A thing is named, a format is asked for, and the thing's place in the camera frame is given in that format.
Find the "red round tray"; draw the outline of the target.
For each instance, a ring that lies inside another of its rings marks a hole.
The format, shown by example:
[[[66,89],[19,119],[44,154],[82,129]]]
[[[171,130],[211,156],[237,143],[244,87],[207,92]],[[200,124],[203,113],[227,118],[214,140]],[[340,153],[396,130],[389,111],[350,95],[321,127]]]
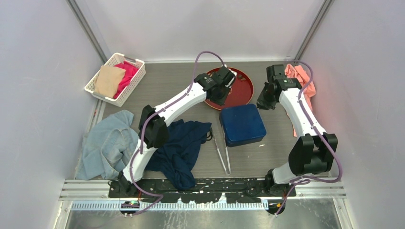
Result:
[[[254,85],[249,76],[239,69],[233,67],[229,67],[229,69],[236,75],[236,78],[224,105],[217,105],[210,100],[204,101],[208,106],[216,110],[248,104],[254,95]]]

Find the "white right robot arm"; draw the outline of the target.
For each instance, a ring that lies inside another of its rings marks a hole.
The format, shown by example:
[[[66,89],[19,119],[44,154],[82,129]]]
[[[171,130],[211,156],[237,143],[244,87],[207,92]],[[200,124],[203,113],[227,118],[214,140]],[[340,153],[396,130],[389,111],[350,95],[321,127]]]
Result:
[[[290,118],[297,141],[288,155],[288,161],[268,171],[265,190],[271,196],[290,189],[291,182],[329,172],[337,149],[335,134],[328,134],[312,113],[308,99],[314,95],[313,75],[302,66],[288,64],[266,68],[267,82],[257,100],[263,110],[275,109],[281,104]]]

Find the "clear plastic metal tongs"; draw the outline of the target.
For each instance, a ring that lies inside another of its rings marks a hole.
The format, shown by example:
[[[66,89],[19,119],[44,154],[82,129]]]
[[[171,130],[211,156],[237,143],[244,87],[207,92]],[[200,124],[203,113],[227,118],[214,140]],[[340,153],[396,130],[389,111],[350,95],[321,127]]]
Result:
[[[212,128],[212,127],[210,128],[210,137],[211,137],[211,139],[214,141],[215,149],[216,149],[216,152],[217,152],[217,154],[218,154],[218,156],[219,156],[219,160],[220,160],[220,162],[221,162],[221,165],[222,165],[222,167],[223,167],[223,170],[224,170],[225,174],[228,175],[228,176],[231,175],[231,173],[232,173],[232,170],[231,170],[231,163],[230,163],[230,157],[229,157],[228,146],[226,145],[226,140],[225,140],[225,138],[224,138],[224,144],[225,144],[225,148],[224,148],[224,149],[225,149],[225,158],[226,158],[226,161],[224,161],[222,152],[221,152],[221,150],[220,150],[220,148],[219,148],[219,144],[218,144],[218,141],[217,141],[217,139],[216,139],[216,137],[215,137],[215,134],[214,134],[214,131],[213,131],[213,128]]]

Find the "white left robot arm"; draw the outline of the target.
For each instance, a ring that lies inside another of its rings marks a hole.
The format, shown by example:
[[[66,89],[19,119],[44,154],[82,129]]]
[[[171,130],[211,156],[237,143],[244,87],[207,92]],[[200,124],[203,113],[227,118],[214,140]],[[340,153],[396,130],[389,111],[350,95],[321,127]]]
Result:
[[[168,101],[143,108],[139,123],[139,139],[129,163],[119,173],[119,191],[128,197],[139,191],[139,183],[153,153],[169,139],[168,126],[182,113],[205,100],[223,105],[228,97],[236,74],[227,66],[221,66],[212,74],[199,74],[180,93]]]

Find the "blue tin lid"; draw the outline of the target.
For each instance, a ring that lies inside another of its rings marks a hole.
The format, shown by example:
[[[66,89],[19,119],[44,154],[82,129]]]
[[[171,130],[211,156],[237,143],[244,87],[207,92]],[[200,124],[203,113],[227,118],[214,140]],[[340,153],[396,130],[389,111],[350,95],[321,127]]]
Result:
[[[260,113],[254,104],[224,108],[220,111],[219,120],[228,147],[259,142],[267,134]]]

